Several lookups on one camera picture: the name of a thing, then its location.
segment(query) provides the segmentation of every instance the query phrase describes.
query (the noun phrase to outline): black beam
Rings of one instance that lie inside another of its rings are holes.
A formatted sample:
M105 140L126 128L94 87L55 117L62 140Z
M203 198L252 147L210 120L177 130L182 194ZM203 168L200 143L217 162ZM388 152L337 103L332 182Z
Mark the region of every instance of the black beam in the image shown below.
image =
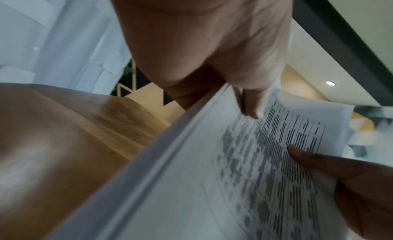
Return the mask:
M393 106L392 73L328 0L294 0L293 18L378 103Z

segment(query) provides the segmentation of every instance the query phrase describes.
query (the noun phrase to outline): open book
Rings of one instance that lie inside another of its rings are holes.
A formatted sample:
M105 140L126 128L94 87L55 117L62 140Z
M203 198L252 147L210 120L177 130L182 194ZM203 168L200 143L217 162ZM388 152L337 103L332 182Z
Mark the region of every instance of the open book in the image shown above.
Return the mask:
M336 181L287 146L340 156L353 106L276 90L254 120L238 98L203 98L48 239L347 239Z

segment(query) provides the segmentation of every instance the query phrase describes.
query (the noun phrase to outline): ceiling light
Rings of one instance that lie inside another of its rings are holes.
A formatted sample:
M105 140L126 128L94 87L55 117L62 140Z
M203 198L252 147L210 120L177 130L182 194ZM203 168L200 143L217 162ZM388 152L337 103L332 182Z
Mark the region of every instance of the ceiling light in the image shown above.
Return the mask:
M336 85L336 83L333 83L331 81L327 81L326 84L328 84L329 86L335 86Z

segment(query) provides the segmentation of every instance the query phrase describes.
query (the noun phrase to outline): wood grain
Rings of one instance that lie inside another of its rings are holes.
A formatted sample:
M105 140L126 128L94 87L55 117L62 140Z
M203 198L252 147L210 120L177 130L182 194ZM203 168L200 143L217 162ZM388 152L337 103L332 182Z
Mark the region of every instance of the wood grain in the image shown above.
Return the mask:
M168 127L128 98L18 84L0 98L0 239L42 239Z

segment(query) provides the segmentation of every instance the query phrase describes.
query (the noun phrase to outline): hand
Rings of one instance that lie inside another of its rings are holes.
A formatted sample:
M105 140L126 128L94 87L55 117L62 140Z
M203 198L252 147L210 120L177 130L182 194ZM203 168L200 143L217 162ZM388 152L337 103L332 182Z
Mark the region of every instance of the hand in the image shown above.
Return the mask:
M289 146L291 157L338 180L334 198L350 229L365 239L393 239L393 168Z
M141 71L184 109L225 82L253 118L280 77L292 0L111 0Z

